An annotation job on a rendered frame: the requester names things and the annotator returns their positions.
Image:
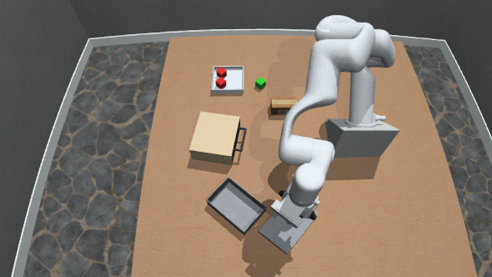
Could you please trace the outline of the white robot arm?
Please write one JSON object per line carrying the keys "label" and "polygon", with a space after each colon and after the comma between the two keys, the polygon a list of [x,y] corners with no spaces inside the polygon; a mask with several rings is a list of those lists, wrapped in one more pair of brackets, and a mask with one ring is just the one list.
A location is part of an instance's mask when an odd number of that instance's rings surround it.
{"label": "white robot arm", "polygon": [[385,116],[374,113],[375,77],[369,68],[389,68],[395,61],[388,32],[345,16],[324,18],[315,29],[315,38],[318,42],[311,48],[305,94],[287,113],[279,141],[279,159],[299,167],[289,194],[282,202],[276,199],[270,208],[296,229],[304,209],[320,203],[317,197],[335,151],[329,141],[292,135],[295,120],[309,109],[334,104],[340,73],[351,72],[349,119],[344,123],[377,126],[375,121],[385,121]]}

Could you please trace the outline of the green block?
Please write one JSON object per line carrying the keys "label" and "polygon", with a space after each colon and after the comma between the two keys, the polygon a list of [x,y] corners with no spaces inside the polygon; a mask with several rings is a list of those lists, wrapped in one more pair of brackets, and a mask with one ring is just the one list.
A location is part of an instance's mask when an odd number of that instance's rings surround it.
{"label": "green block", "polygon": [[255,81],[255,86],[259,89],[264,88],[266,86],[266,80],[260,77],[258,80]]}

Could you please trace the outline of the brown cardboard box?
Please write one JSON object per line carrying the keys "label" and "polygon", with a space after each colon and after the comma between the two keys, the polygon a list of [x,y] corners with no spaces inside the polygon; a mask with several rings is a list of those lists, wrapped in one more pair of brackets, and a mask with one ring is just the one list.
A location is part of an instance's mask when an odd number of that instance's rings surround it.
{"label": "brown cardboard box", "polygon": [[296,97],[271,97],[271,115],[287,115],[296,103]]}

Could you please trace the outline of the red block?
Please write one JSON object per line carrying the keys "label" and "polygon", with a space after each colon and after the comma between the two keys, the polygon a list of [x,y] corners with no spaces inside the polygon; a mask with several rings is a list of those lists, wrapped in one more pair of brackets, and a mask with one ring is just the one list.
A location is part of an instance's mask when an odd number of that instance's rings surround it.
{"label": "red block", "polygon": [[226,84],[226,80],[224,80],[224,79],[223,79],[223,78],[221,78],[221,77],[220,77],[219,79],[217,79],[217,80],[215,81],[215,83],[216,83],[216,86],[217,86],[218,88],[220,88],[220,89],[223,89],[224,87],[226,87],[226,86],[227,86],[227,84]]}
{"label": "red block", "polygon": [[220,78],[225,78],[227,76],[227,70],[225,70],[224,68],[219,68],[217,71],[217,76]]}

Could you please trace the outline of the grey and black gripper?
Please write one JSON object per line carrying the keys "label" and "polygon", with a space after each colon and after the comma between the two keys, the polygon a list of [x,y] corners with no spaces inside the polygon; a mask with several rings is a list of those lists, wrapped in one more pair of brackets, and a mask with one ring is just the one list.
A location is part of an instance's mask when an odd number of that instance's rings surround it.
{"label": "grey and black gripper", "polygon": [[[288,188],[285,190],[285,192],[283,190],[280,190],[279,192],[279,195],[282,197],[282,201],[285,199],[285,197],[289,194],[289,190],[290,190],[290,186],[291,184],[288,186]],[[304,211],[301,213],[301,215],[299,216],[301,219],[302,218],[310,218],[312,220],[316,220],[317,216],[315,214],[315,209],[316,209],[317,205],[316,204],[312,204],[310,206],[307,206]]]}

